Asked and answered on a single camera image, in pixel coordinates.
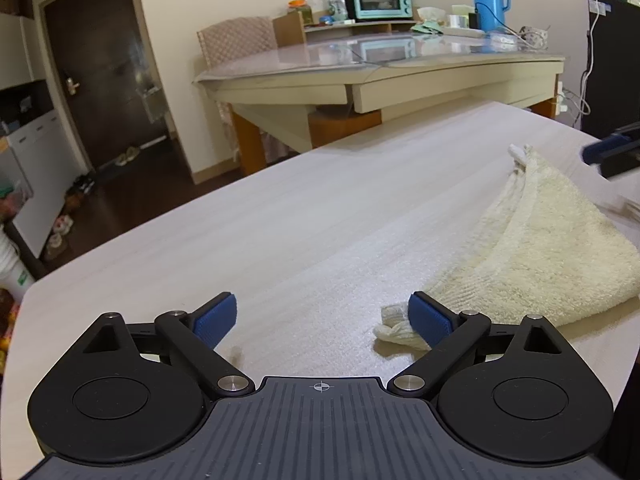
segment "triangular cutout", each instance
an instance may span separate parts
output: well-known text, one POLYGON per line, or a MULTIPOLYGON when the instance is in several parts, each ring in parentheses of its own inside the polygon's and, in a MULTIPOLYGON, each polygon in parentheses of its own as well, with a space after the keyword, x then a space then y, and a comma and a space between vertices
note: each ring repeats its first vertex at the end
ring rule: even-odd
POLYGON ((100 332, 84 349, 85 354, 94 354, 96 352, 112 352, 119 350, 118 338, 113 326, 106 325, 100 329, 100 332))
POLYGON ((561 354, 562 351, 551 341, 544 329, 533 327, 524 345, 527 352, 539 352, 541 354, 561 354))

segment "baseboard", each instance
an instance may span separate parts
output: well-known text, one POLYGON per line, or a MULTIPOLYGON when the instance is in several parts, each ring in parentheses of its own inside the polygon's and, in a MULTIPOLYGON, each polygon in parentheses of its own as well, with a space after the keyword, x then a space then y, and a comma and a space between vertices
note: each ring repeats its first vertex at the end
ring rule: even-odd
POLYGON ((204 170, 196 171, 195 173, 191 173, 191 179, 194 184, 202 184, 204 181, 209 180, 210 178, 214 178, 216 176, 222 175, 227 171, 235 170, 238 168, 240 164, 233 160, 232 158, 228 158, 227 160, 223 160, 213 166, 209 166, 204 170))

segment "gray ribbed plate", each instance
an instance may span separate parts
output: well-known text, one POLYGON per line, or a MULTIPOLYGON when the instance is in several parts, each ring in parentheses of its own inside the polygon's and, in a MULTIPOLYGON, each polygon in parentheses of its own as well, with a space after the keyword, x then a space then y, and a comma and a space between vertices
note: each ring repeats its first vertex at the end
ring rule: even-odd
POLYGON ((376 379, 267 378, 220 400, 201 430, 165 455, 96 467, 51 457, 30 480, 612 480, 591 458, 550 468, 493 462, 451 438, 426 402, 376 379))

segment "door frame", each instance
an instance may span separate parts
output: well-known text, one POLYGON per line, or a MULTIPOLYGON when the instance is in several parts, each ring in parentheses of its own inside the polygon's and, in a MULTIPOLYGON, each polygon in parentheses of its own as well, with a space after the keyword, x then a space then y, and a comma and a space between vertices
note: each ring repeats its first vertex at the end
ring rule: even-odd
MULTIPOLYGON (((55 0, 33 0, 34 18, 36 21, 36 28, 38 29, 38 36, 40 39, 40 48, 42 50, 42 58, 45 65, 46 81, 49 87, 49 94, 54 104, 54 108, 60 115, 60 122, 62 123, 67 140, 71 145, 72 151, 78 165, 82 169, 83 173, 87 173, 94 170, 91 160, 84 148, 82 139, 78 132, 78 126, 74 121, 71 110, 66 101, 66 88, 63 81, 60 78, 60 72, 56 63, 56 59, 53 55, 53 49, 49 38, 49 30, 47 28, 47 19, 45 14, 45 7, 55 0)), ((144 13, 142 11, 142 0, 133 0, 134 8, 136 11, 136 18, 138 21, 138 29, 140 36, 142 37, 143 49, 145 51, 146 60, 149 65, 149 72, 153 83, 162 88, 160 75, 158 72, 158 66, 156 65, 156 58, 154 57, 153 49, 151 47, 151 41, 149 33, 146 28, 146 21, 144 13)), ((171 117, 171 112, 165 114, 164 120, 166 121, 170 135, 176 138, 175 123, 171 117)))

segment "silver screw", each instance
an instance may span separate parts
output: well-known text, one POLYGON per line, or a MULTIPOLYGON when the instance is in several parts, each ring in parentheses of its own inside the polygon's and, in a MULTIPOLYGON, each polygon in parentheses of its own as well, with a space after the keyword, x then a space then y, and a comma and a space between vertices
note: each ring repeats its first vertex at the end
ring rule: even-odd
POLYGON ((399 390, 414 392, 424 387, 424 379, 416 375, 401 375, 394 379, 394 384, 399 390))
POLYGON ((218 386, 228 392, 244 390, 248 385, 249 381, 240 375, 228 375, 218 381, 218 386))

